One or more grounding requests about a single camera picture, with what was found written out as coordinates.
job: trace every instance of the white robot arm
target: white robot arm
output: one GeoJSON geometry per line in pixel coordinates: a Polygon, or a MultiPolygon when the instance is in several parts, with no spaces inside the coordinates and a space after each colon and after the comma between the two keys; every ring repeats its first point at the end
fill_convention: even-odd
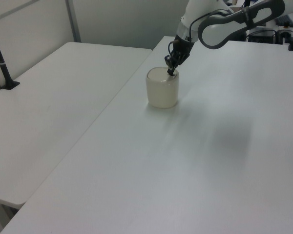
{"type": "Polygon", "coordinates": [[[165,57],[168,73],[172,75],[190,56],[198,40],[209,49],[218,49],[241,32],[292,12],[293,0],[260,0],[236,13],[222,0],[190,0],[172,42],[173,50],[165,57]]]}

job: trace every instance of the wall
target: wall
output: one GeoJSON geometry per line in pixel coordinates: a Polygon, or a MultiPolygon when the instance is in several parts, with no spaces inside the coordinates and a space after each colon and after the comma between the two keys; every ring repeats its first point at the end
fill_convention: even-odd
{"type": "Polygon", "coordinates": [[[153,49],[175,36],[188,0],[72,0],[82,42],[153,49]]]}
{"type": "Polygon", "coordinates": [[[12,79],[69,41],[65,0],[39,0],[0,19],[0,49],[12,79]]]}

